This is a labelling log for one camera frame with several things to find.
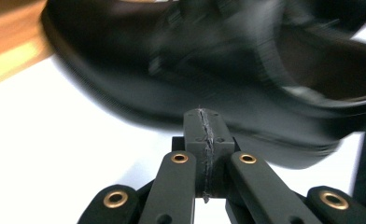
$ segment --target white surface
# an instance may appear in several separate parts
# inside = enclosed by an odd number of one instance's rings
[[[0,83],[0,223],[76,223],[99,190],[153,179],[181,135],[107,113],[52,56]],[[274,169],[303,195],[320,185],[351,193],[361,137],[314,167]],[[195,223],[229,223],[222,200],[196,202]]]

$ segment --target black shoe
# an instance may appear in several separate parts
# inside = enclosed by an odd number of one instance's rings
[[[279,0],[49,1],[49,41],[119,114],[218,111],[242,150],[291,168],[366,123],[366,46],[282,24]]]

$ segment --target wooden surface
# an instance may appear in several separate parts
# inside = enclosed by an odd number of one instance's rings
[[[0,1],[0,82],[52,53],[39,20],[45,3]]]

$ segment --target metal rivet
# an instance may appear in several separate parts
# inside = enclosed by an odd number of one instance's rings
[[[247,164],[252,164],[252,163],[255,163],[257,161],[256,157],[254,157],[252,155],[249,155],[249,154],[242,154],[239,157],[239,160],[241,162],[244,162],[244,163],[247,163]]]
[[[123,206],[128,201],[128,194],[122,190],[113,190],[107,193],[104,197],[104,205],[108,208],[118,208]]]
[[[319,192],[320,200],[326,205],[338,209],[338,210],[345,210],[349,207],[348,202],[346,199],[341,197],[340,195],[331,192],[329,190],[322,190]]]
[[[189,160],[189,157],[184,154],[175,154],[172,157],[172,161],[175,163],[184,163]]]

